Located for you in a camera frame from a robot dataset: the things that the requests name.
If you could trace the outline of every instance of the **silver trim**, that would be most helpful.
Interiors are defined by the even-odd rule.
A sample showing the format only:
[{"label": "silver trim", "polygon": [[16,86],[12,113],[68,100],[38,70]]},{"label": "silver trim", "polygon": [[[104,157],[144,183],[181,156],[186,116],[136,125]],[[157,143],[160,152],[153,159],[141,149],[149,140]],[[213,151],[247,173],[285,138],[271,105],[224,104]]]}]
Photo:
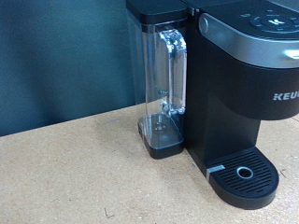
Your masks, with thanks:
[{"label": "silver trim", "polygon": [[246,35],[206,13],[199,18],[199,28],[206,27],[207,22],[208,29],[200,29],[202,36],[243,63],[268,68],[299,67],[298,54],[289,54],[299,51],[299,38],[273,40]]},{"label": "silver trim", "polygon": [[210,168],[206,169],[207,183],[209,182],[209,175],[211,173],[214,173],[214,172],[217,172],[217,171],[220,171],[220,170],[224,170],[224,169],[225,169],[225,166],[223,166],[223,165],[218,165],[218,166],[214,166],[214,167],[210,167]]}]

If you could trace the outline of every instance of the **drip tray grate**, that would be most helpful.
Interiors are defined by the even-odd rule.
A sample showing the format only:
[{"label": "drip tray grate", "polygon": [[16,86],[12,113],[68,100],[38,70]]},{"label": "drip tray grate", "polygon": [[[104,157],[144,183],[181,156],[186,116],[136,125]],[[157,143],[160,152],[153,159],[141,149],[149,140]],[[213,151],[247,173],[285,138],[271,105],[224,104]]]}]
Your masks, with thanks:
[{"label": "drip tray grate", "polygon": [[221,197],[227,194],[251,202],[260,201],[269,195],[271,201],[274,198],[278,187],[278,172],[257,147],[209,161],[206,167],[206,178]]}]

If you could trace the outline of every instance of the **black coffee maker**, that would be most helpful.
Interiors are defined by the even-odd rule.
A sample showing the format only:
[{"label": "black coffee maker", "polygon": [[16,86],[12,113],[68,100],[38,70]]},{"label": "black coffee maker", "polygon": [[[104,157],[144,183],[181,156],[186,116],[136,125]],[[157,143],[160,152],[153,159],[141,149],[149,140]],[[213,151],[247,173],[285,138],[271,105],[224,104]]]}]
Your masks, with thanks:
[{"label": "black coffee maker", "polygon": [[[156,159],[171,156],[183,143],[224,201],[245,209],[271,203],[278,172],[255,145],[262,119],[286,119],[299,112],[299,13],[263,0],[126,0],[126,6],[135,25],[131,36],[176,31],[187,46],[186,98],[181,98],[186,104],[181,113],[168,116],[183,139],[175,146],[149,147],[147,130],[140,131],[138,123],[149,154]],[[159,37],[151,45],[148,40],[143,37],[139,46],[131,41],[133,67],[139,67],[135,77],[148,75],[141,67],[164,64],[159,56],[148,57],[155,50],[163,54],[155,48]],[[136,48],[146,49],[147,55],[138,55]],[[138,64],[136,57],[142,58]],[[158,69],[151,75],[156,79],[164,73]],[[138,104],[151,103],[147,92]],[[159,92],[167,98],[167,91]],[[158,133],[148,128],[155,141],[167,139],[167,125],[162,126]]]}]

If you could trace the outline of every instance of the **drip tray drain hole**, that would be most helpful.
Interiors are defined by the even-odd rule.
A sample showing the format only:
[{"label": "drip tray drain hole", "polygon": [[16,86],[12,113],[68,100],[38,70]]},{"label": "drip tray drain hole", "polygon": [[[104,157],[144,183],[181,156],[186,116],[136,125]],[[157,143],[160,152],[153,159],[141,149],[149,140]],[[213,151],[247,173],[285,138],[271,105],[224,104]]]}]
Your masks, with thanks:
[{"label": "drip tray drain hole", "polygon": [[246,166],[238,167],[236,169],[236,173],[239,177],[243,179],[251,179],[253,177],[253,171]]}]

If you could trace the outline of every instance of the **drip tray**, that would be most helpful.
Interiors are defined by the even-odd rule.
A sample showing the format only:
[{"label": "drip tray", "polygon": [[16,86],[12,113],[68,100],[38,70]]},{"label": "drip tray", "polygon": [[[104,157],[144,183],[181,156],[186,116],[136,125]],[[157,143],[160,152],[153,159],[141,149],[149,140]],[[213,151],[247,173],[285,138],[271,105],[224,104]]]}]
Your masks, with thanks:
[{"label": "drip tray", "polygon": [[206,179],[227,203],[258,209],[272,202],[278,171],[257,148],[248,148],[206,162]]}]

